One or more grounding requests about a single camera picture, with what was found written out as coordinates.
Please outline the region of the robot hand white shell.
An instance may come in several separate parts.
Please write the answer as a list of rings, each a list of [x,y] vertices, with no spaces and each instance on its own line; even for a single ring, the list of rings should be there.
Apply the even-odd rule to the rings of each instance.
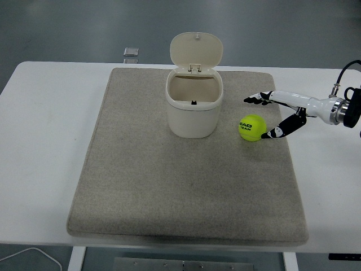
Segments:
[[[326,124],[337,125],[338,98],[317,99],[286,91],[267,91],[253,94],[244,99],[245,103],[261,104],[263,106],[276,103],[291,108],[294,114],[284,119],[280,124],[261,135],[262,139],[283,138],[303,127],[308,117],[318,117]]]

